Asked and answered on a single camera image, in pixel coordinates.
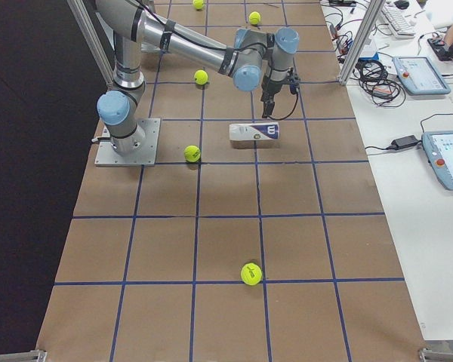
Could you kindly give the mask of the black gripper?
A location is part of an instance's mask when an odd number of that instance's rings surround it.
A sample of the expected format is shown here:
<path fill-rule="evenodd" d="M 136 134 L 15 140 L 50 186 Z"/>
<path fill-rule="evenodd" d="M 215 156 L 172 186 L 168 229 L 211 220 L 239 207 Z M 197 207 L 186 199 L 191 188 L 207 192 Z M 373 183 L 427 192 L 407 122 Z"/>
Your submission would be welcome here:
<path fill-rule="evenodd" d="M 262 118 L 269 118 L 272 116 L 275 102 L 274 96 L 280 92 L 282 86 L 288 83 L 288 77 L 291 69 L 283 71 L 275 70 L 267 67 L 261 83 L 262 95 L 260 100 L 263 102 Z"/>

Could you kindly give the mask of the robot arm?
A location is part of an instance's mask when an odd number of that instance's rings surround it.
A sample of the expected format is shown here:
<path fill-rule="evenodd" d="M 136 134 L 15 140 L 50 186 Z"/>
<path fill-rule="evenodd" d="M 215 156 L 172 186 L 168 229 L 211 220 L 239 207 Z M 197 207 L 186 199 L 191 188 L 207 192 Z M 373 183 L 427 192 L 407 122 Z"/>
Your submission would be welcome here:
<path fill-rule="evenodd" d="M 97 1 L 95 7 L 112 30 L 113 88 L 99 98 L 97 111 L 106 131 L 99 150 L 109 152 L 114 165 L 153 164 L 156 159 L 160 121 L 135 116 L 146 86 L 144 52 L 178 54 L 230 77 L 241 91 L 261 88 L 263 118 L 271 118 L 274 97 L 283 86 L 298 94 L 293 59 L 299 35 L 291 28 L 274 33 L 238 29 L 229 47 L 159 16 L 142 1 Z"/>

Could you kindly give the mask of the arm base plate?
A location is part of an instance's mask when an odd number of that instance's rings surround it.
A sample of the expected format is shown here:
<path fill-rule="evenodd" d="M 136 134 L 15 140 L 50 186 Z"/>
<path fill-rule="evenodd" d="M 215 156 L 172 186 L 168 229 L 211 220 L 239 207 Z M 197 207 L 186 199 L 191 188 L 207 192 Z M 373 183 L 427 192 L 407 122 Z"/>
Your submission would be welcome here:
<path fill-rule="evenodd" d="M 161 119 L 138 118 L 137 129 L 128 138 L 114 138 L 109 130 L 94 141 L 98 141 L 95 165 L 98 167 L 152 167 L 156 163 Z"/>

